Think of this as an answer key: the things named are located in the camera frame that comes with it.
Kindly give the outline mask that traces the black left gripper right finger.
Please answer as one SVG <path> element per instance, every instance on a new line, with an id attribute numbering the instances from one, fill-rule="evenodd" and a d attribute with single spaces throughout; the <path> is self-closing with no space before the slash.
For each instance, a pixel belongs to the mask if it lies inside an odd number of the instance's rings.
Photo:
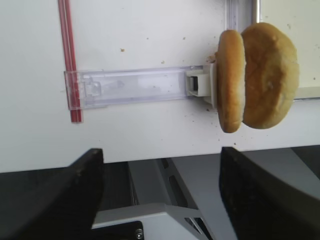
<path id="1" fill-rule="evenodd" d="M 219 192 L 239 240 L 320 238 L 320 200 L 233 147 L 221 149 Z"/>

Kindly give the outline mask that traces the grey robot base frame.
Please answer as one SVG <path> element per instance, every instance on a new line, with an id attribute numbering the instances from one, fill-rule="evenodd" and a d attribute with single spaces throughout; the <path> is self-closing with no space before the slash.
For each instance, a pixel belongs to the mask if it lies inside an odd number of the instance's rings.
<path id="1" fill-rule="evenodd" d="M 241 152 L 280 180 L 320 200 L 320 180 L 289 148 Z M 129 206 L 100 211 L 95 231 L 135 240 L 238 240 L 220 189 L 220 157 L 130 162 Z"/>

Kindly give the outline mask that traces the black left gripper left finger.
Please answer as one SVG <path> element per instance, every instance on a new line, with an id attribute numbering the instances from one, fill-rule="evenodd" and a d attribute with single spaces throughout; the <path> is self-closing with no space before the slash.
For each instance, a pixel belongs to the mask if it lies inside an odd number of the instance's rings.
<path id="1" fill-rule="evenodd" d="M 90 240 L 103 175 L 103 151 L 92 148 L 43 186 L 1 206 L 0 238 Z"/>

